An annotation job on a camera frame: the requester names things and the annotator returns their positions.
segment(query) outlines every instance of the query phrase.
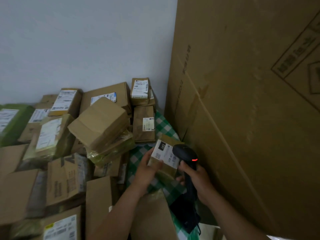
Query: barcode scanner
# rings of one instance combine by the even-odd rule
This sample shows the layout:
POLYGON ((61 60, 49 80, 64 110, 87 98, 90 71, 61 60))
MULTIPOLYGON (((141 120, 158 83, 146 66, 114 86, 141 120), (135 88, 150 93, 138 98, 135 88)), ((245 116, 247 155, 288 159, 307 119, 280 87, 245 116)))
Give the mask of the barcode scanner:
MULTIPOLYGON (((190 168, 197 170, 198 156, 190 147, 184 144, 174 145, 172 148, 172 153, 183 160, 190 168)), ((191 177, 185 172, 184 180, 186 183, 186 195, 185 198, 191 203, 195 203, 197 200, 197 190, 191 181, 191 177)))

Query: hand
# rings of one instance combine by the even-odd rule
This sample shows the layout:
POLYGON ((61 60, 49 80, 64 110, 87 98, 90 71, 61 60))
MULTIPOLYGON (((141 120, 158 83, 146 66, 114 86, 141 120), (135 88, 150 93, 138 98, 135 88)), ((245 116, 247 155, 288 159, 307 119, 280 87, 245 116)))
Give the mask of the hand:
MULTIPOLYGON (((184 161, 181 161, 179 165, 179 170, 187 173, 193 182, 193 185, 197 189, 198 198, 199 200, 208 206, 209 200, 208 196, 210 195, 209 192, 218 193, 214 186, 211 184, 209 176, 206 170, 197 165, 197 170, 193 170, 190 168, 184 161)), ((183 186, 185 186, 184 176, 180 176, 176 178, 183 186)))
POLYGON ((148 161, 150 160, 153 150, 154 147, 147 151, 142 157, 132 182, 132 185, 137 188, 141 197, 146 193, 147 188, 155 177, 156 172, 161 169, 163 165, 163 161, 160 160, 157 163, 153 163, 151 166, 148 166, 148 161))

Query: green checkered cloth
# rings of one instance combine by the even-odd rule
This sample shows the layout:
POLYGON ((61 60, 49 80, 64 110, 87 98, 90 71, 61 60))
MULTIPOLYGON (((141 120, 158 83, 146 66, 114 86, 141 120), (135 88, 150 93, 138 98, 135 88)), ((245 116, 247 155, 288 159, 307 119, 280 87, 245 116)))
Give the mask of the green checkered cloth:
MULTIPOLYGON (((161 113, 158 111, 155 114, 155 134, 156 137, 159 138, 161 134, 166 134, 167 136, 173 137, 176 140, 179 140, 178 134, 174 131, 169 122, 163 117, 161 113)), ((128 177, 126 185, 127 187, 132 183, 134 179, 134 175, 137 171, 137 167, 142 159, 142 156, 150 150, 155 144, 147 144, 142 146, 137 146, 136 148, 130 151, 130 162, 128 168, 128 177)), ((178 181, 173 181, 171 185, 164 185, 158 179, 154 178, 151 184, 148 187, 148 192, 152 192, 158 189, 162 189, 163 193, 167 199, 168 205, 172 204, 182 193, 185 192, 186 188, 183 187, 178 181)), ((178 221, 178 219, 171 212, 173 223, 176 227, 176 232, 178 238, 180 240, 198 240, 198 228, 194 228, 194 230, 188 234, 182 227, 182 224, 178 221)))

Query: green package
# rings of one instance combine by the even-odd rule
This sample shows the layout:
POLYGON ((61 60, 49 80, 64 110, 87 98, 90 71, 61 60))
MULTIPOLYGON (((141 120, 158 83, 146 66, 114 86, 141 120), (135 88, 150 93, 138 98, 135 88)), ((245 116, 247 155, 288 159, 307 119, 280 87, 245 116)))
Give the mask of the green package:
POLYGON ((25 104, 5 104, 0 110, 0 147, 17 145, 28 124, 34 107, 25 104))

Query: sticker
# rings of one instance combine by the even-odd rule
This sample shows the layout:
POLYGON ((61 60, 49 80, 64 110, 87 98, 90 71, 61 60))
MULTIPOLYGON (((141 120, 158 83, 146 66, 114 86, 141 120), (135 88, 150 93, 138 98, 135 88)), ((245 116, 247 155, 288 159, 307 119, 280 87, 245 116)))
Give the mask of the sticker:
POLYGON ((172 153, 173 146, 158 140, 151 157, 162 160, 166 165, 177 169, 179 166, 179 159, 172 153))
POLYGON ((51 111, 68 110, 77 90, 61 90, 51 111))
POLYGON ((77 215, 69 216, 44 228, 43 240, 76 240, 77 215))
POLYGON ((56 135, 58 135, 60 132, 61 121, 62 118, 59 118, 46 122, 44 125, 42 125, 36 149, 46 148, 54 145, 56 135))
POLYGON ((10 121, 18 113, 18 109, 2 109, 0 110, 0 133, 7 127, 10 121))
POLYGON ((44 109, 36 109, 29 122, 28 123, 38 123, 38 122, 41 122, 43 120, 43 118, 47 117, 48 114, 50 112, 50 109, 49 108, 44 108, 44 109))
POLYGON ((102 94, 99 96, 92 97, 90 106, 94 104, 99 98, 102 98, 102 97, 106 97, 107 99, 111 100, 114 103, 117 101, 117 94, 115 92, 112 92, 112 93, 102 94))
POLYGON ((155 130, 155 118, 143 118, 142 120, 142 131, 154 131, 155 130))
POLYGON ((135 80, 131 97, 134 99, 147 99, 148 87, 148 80, 135 80))
POLYGON ((127 168, 127 164, 124 163, 121 165, 120 171, 119 171, 119 175, 118 175, 118 184, 124 184, 125 183, 125 179, 126 179, 126 168, 127 168))
POLYGON ((154 99, 152 89, 150 89, 150 99, 154 99))

